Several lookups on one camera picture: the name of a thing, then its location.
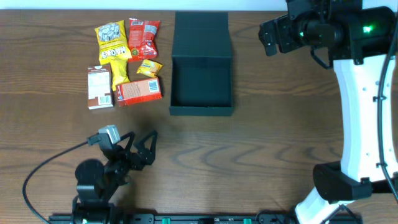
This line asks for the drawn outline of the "orange red snack box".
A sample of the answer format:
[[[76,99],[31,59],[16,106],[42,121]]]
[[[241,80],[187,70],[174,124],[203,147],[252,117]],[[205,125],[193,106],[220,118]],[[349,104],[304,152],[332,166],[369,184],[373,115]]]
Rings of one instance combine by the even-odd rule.
[[[116,86],[117,100],[120,107],[129,106],[162,98],[159,79],[148,78]]]

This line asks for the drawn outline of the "brown Pocky box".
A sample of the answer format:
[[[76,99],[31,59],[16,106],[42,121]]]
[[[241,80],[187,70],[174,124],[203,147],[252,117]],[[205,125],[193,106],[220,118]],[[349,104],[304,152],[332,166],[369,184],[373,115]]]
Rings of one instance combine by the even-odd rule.
[[[88,109],[113,107],[112,73],[110,64],[87,68],[88,72]]]

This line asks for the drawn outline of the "dark green box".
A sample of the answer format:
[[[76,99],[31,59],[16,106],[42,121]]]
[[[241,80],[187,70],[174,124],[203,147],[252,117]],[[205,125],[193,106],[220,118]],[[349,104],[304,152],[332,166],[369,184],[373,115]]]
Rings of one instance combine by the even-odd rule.
[[[226,12],[175,13],[169,111],[231,116],[233,51]]]

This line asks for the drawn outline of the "yellow sunflower seed bag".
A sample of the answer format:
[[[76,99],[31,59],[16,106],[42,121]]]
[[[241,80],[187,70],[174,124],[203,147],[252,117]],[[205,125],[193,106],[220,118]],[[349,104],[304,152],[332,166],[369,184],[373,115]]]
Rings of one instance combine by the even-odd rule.
[[[99,45],[99,62],[109,63],[113,58],[128,60],[132,58],[128,47],[124,21],[110,22],[95,28]]]

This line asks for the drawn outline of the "red snack bag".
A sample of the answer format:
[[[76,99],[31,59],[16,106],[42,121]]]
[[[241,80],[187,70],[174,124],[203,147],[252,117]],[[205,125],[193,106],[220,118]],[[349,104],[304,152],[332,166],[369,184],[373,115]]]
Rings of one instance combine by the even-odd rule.
[[[159,26],[160,21],[129,19],[128,46],[132,57],[128,62],[156,58],[158,51],[154,39]]]

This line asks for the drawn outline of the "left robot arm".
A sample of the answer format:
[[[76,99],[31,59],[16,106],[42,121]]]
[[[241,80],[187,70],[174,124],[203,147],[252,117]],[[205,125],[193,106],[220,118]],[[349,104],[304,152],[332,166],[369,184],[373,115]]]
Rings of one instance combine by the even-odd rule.
[[[118,187],[126,185],[130,170],[142,170],[155,159],[157,132],[134,142],[133,132],[122,136],[128,138],[126,147],[111,141],[109,134],[97,133],[88,138],[88,144],[98,144],[108,159],[104,165],[97,159],[88,159],[75,171],[80,203],[73,201],[71,223],[124,223],[123,214],[109,200]]]

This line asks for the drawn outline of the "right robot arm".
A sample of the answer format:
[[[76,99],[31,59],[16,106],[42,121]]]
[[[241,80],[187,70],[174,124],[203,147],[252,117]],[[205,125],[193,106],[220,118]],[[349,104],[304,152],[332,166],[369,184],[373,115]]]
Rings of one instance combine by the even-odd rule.
[[[397,50],[396,1],[288,1],[288,13],[259,26],[266,54],[303,46],[327,48],[338,79],[343,156],[313,169],[314,188],[285,216],[286,223],[359,223],[349,203],[397,194],[392,140],[391,81]]]

